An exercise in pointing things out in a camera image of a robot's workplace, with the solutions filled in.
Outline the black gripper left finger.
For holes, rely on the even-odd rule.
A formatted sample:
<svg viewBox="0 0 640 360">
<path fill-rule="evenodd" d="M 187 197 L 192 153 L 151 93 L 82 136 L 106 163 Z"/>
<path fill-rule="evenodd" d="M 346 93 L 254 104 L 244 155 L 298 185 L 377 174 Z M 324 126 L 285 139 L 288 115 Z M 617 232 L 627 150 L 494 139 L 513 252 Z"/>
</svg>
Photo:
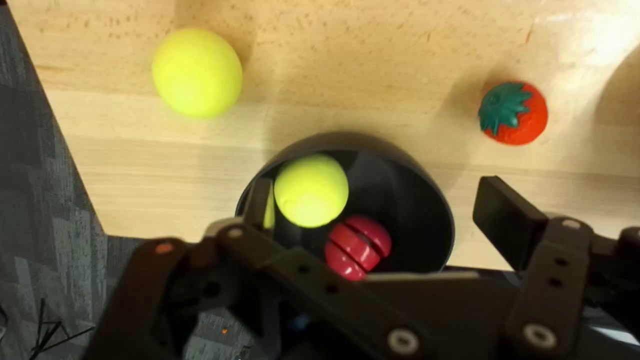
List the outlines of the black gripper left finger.
<svg viewBox="0 0 640 360">
<path fill-rule="evenodd" d="M 432 360 L 418 315 L 346 281 L 304 250 L 238 220 L 198 244 L 142 241 L 131 256 L 84 360 L 183 360 L 198 318 L 226 307 L 278 360 Z"/>
</svg>

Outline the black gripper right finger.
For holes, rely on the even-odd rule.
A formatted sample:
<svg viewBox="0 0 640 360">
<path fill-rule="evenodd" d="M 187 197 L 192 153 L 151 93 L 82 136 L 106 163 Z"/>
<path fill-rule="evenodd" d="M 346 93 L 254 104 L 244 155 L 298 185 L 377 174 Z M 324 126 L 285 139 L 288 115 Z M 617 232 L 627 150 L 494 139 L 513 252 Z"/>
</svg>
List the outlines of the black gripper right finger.
<svg viewBox="0 0 640 360">
<path fill-rule="evenodd" d="M 500 176 L 482 176 L 475 224 L 521 275 L 505 338 L 521 358 L 638 360 L 640 228 L 617 238 L 538 210 Z"/>
</svg>

